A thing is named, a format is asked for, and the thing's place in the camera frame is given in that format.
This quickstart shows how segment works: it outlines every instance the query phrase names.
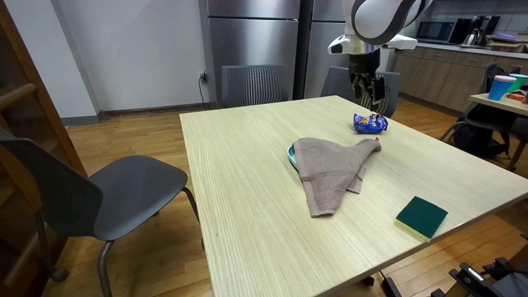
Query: crumpled cloth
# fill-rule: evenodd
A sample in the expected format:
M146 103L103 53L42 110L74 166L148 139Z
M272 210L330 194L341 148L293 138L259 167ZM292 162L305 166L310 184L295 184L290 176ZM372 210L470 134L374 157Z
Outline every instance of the crumpled cloth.
M298 177L306 194L310 217L331 217L344 192L359 194L364 162L381 151L377 139L363 139L343 148L321 139L298 139L293 144Z

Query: refrigerator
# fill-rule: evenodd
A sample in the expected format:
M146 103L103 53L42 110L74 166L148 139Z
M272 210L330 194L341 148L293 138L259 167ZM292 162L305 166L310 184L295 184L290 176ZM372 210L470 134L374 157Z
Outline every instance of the refrigerator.
M283 67L293 93L300 0L201 0L211 106L221 106L221 67Z
M318 98L331 67L348 68L348 57L328 55L328 45L344 34L343 0L313 0L303 98Z

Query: white wall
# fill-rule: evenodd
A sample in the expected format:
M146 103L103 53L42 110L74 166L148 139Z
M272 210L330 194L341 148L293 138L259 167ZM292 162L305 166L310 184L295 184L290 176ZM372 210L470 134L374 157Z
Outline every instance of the white wall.
M95 116L51 0L6 0L4 4L59 116Z
M198 0L56 0L102 111L201 103Z

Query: white robot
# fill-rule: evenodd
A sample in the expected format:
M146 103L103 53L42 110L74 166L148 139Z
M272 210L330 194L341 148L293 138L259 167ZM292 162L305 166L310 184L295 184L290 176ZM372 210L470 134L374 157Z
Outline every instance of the white robot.
M379 49L414 50L415 40L397 35L432 0L343 0L344 35L328 45L330 55L349 55L349 83L356 98L376 110L382 80L376 80Z

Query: gray chair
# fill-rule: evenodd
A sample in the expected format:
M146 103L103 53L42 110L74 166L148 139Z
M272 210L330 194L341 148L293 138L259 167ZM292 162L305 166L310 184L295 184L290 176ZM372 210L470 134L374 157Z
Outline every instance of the gray chair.
M377 106L371 106L371 100L356 98L349 83L348 68L331 67L325 78L321 96L341 96L358 106L367 108L372 113L391 118L397 106L397 93L400 85L399 73L377 73L377 78L384 80L384 98Z
M42 261L52 281L64 281L66 271L51 265L44 225L61 237L92 237L103 242L97 271L102 294L112 296L105 261L115 240L155 217L179 192L194 214L184 172L150 157L125 157L84 179L34 143L0 131L6 149L33 177L41 200L36 232Z
M287 101L282 67L249 65L221 68L221 106L254 106Z

